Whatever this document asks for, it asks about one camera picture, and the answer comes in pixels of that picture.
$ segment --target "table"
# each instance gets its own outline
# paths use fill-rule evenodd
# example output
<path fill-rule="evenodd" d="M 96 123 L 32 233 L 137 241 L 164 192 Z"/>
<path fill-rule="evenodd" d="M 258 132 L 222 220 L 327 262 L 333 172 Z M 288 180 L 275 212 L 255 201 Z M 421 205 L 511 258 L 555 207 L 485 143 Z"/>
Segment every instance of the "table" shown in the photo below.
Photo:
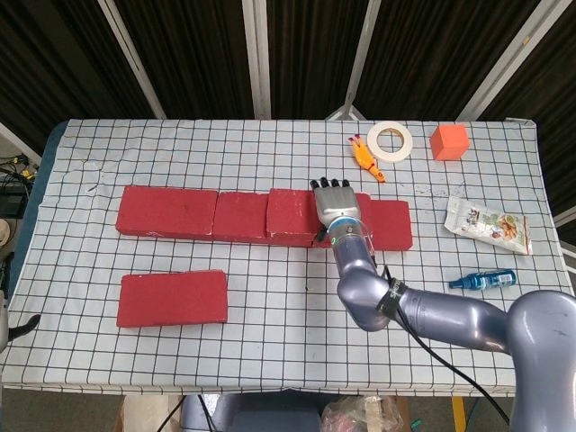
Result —
<path fill-rule="evenodd" d="M 267 192 L 307 189 L 321 176 L 347 178 L 374 198 L 409 203 L 414 246 L 376 255 L 380 269 L 385 260 L 409 286 L 447 292 L 447 281 L 461 275 L 509 267 L 517 271 L 516 286 L 453 293 L 506 310 L 522 293 L 572 292 L 531 121 L 466 123 L 471 147 L 462 160 L 448 162 L 433 160 L 428 148 L 436 122 L 404 122 L 414 149 L 403 162 L 381 165 L 386 184 L 356 166 L 347 143 L 373 124 L 69 121 L 10 305 L 12 326 L 37 312 L 42 319 L 37 331 L 3 352 L 4 385 L 105 393 L 473 392 L 395 323 L 370 334 L 357 328 L 336 295 L 329 250 L 129 238 L 114 228 L 125 185 Z M 382 139 L 390 144 L 392 137 Z M 514 255 L 448 232 L 450 194 L 524 213 L 534 254 Z M 116 328 L 123 275 L 207 268 L 228 275 L 227 324 Z M 491 394 L 514 392 L 508 356 L 431 346 Z"/>

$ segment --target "food packet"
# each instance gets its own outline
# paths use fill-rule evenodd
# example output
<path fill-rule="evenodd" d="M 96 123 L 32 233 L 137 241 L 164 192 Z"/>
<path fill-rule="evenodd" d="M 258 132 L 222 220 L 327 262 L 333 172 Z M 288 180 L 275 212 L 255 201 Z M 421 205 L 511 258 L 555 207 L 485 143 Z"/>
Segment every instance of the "food packet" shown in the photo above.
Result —
<path fill-rule="evenodd" d="M 491 210 L 457 196 L 450 196 L 444 226 L 454 234 L 532 255 L 526 216 Z"/>

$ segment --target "masking tape roll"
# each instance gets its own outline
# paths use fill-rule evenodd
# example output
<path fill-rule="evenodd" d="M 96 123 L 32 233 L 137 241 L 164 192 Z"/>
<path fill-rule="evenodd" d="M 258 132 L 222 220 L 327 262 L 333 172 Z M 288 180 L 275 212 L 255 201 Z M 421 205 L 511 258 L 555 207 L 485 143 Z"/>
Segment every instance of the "masking tape roll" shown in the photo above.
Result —
<path fill-rule="evenodd" d="M 400 135 L 402 138 L 402 147 L 398 151 L 389 152 L 384 151 L 378 145 L 378 136 L 384 132 L 390 131 L 395 133 L 396 135 Z M 407 158 L 412 151 L 412 135 L 408 129 L 406 129 L 401 124 L 397 123 L 396 121 L 381 121 L 376 123 L 369 131 L 368 131 L 368 138 L 366 139 L 366 143 L 368 148 L 372 152 L 372 154 L 379 160 L 383 162 L 400 162 Z"/>

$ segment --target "blue bottle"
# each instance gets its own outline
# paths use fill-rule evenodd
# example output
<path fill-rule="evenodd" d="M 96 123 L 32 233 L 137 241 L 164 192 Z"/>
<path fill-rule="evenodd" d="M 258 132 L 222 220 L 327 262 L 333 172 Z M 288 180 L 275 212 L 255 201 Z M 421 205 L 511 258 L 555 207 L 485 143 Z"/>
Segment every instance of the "blue bottle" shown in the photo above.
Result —
<path fill-rule="evenodd" d="M 486 288 L 501 288 L 516 283 L 516 274 L 510 270 L 497 270 L 495 272 L 472 273 L 461 277 L 457 281 L 450 282 L 450 288 L 462 288 L 463 290 L 481 291 Z"/>

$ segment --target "robotic arm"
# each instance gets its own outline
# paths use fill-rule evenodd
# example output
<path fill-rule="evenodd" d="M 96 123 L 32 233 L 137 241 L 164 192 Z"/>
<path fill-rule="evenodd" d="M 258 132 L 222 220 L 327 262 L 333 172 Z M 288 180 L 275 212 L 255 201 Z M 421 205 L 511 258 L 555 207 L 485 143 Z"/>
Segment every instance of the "robotic arm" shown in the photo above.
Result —
<path fill-rule="evenodd" d="M 516 398 L 513 432 L 576 430 L 576 299 L 536 291 L 518 298 L 508 313 L 476 299 L 413 290 L 376 273 L 365 241 L 360 207 L 348 184 L 312 181 L 318 216 L 327 227 L 340 282 L 338 297 L 366 331 L 390 320 L 460 347 L 512 356 Z"/>

